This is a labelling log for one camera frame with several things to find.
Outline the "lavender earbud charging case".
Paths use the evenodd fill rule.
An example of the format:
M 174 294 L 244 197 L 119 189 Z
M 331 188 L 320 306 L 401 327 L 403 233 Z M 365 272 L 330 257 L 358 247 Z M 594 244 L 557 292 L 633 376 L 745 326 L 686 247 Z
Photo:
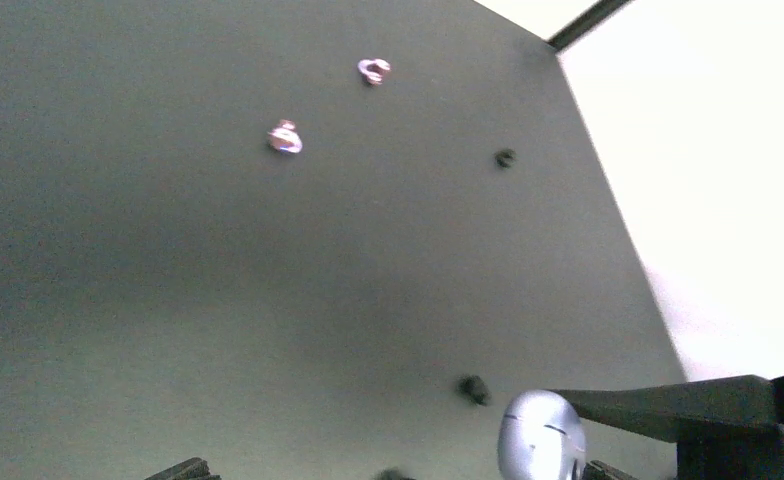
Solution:
M 531 390 L 513 398 L 501 421 L 497 464 L 507 480 L 582 478 L 586 438 L 573 406 L 548 390 Z

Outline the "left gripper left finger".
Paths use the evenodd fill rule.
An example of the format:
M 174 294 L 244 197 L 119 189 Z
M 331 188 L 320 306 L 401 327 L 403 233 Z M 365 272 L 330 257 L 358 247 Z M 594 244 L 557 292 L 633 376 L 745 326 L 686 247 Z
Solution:
M 206 460 L 193 457 L 175 464 L 145 480 L 220 480 L 221 476 L 214 474 Z

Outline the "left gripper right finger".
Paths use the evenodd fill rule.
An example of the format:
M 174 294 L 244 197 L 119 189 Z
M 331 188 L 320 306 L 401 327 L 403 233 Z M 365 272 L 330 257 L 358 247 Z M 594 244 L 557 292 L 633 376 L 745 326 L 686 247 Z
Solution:
M 560 394 L 584 419 L 675 444 L 680 479 L 784 479 L 784 376 Z

